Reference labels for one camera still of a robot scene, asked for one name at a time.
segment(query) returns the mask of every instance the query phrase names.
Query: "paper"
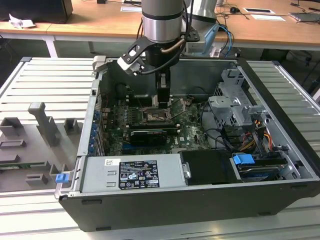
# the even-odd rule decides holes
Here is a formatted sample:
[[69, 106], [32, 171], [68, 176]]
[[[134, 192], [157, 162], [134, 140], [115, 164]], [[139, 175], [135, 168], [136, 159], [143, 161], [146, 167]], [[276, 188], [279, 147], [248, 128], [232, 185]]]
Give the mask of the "paper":
[[258, 15], [258, 14], [251, 14], [251, 16], [256, 20], [269, 20], [269, 21], [286, 21], [280, 16], [272, 16], [272, 15]]
[[16, 17], [12, 16], [11, 14], [9, 14], [9, 16], [10, 16], [9, 23], [12, 26], [14, 26], [16, 29], [32, 28], [32, 27], [36, 26], [32, 20], [29, 20], [29, 19], [21, 20], [21, 19], [18, 19]]

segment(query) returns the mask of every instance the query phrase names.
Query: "blue cable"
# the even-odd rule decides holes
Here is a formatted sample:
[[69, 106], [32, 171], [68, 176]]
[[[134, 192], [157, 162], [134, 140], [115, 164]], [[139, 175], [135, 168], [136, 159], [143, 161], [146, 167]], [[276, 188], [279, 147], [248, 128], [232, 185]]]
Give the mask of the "blue cable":
[[230, 50], [228, 50], [228, 52], [225, 54], [225, 57], [227, 57], [228, 56], [228, 54], [229, 54], [229, 52], [231, 51], [231, 49], [232, 49], [232, 46], [233, 46], [233, 44], [234, 44], [234, 42], [232, 41], [232, 37], [231, 37], [231, 34], [230, 34]]
[[233, 42], [232, 42], [232, 38], [231, 38], [230, 32], [229, 32], [226, 28], [224, 28], [223, 26], [221, 26], [221, 25], [220, 25], [220, 28], [222, 28], [222, 29], [228, 34], [228, 37], [229, 37], [229, 42], [230, 42], [230, 43], [229, 43], [229, 48], [228, 48], [227, 53], [224, 55], [224, 57], [227, 58], [228, 53], [230, 52], [230, 50], [231, 50], [231, 48], [232, 48]]

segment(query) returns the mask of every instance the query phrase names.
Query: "open computer chassis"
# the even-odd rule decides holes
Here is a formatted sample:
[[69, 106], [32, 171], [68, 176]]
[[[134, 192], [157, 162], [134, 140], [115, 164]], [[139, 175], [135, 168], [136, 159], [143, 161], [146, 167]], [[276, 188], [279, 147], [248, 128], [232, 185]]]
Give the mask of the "open computer chassis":
[[167, 109], [152, 77], [114, 59], [97, 73], [75, 169], [55, 193], [80, 229], [268, 216], [320, 192], [318, 155], [246, 61], [171, 71]]

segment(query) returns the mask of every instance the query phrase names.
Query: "wooden desk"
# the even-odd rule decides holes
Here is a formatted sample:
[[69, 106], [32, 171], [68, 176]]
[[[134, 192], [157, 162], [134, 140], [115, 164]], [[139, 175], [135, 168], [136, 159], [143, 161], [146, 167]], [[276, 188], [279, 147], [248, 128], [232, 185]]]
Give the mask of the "wooden desk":
[[142, 14], [122, 12], [122, 3], [116, 1], [97, 4], [96, 0], [72, 0], [73, 13], [67, 24], [51, 24], [47, 34], [135, 38]]
[[[276, 15], [288, 15], [289, 13], [302, 13], [298, 7], [291, 6], [290, 0], [229, 0], [229, 4], [235, 4], [243, 14], [247, 12], [243, 8], [270, 9]], [[300, 7], [307, 12], [309, 7], [320, 8], [320, 3], [300, 1]], [[216, 13], [230, 13], [230, 6], [217, 7]], [[291, 16], [282, 16], [285, 21], [255, 20], [251, 15], [230, 15], [226, 20], [228, 29], [233, 33], [235, 46], [255, 48], [258, 45], [263, 48], [294, 47], [320, 49], [320, 25], [313, 23], [297, 23]], [[222, 17], [218, 17], [221, 24], [225, 24]], [[226, 34], [219, 32], [216, 41], [226, 40]]]
[[[51, 57], [57, 57], [55, 41], [86, 41], [90, 52], [94, 52], [92, 42], [134, 42], [141, 21], [141, 13], [121, 12], [122, 3], [97, 4], [96, 0], [72, 0], [73, 14], [67, 24], [36, 23], [36, 28], [14, 29], [7, 22], [0, 22], [0, 34], [4, 38], [44, 40]], [[302, 12], [290, 5], [290, 0], [228, 0], [236, 4], [242, 13], [243, 7], [271, 9], [277, 15]], [[319, 3], [300, 1], [302, 8], [320, 8]], [[216, 13], [229, 13], [230, 6], [217, 7]], [[233, 46], [244, 48], [288, 49], [320, 51], [320, 25], [296, 23], [291, 16], [283, 16], [285, 21], [255, 20], [247, 15], [230, 15], [228, 29], [234, 34]], [[224, 32], [215, 38], [218, 44], [227, 40]]]

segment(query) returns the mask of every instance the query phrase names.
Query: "warning label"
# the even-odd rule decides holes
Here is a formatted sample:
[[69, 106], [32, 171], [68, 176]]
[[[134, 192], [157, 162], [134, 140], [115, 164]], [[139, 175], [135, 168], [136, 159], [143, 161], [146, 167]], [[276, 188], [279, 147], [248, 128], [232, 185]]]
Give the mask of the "warning label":
[[119, 165], [119, 188], [159, 188], [157, 161], [121, 161]]

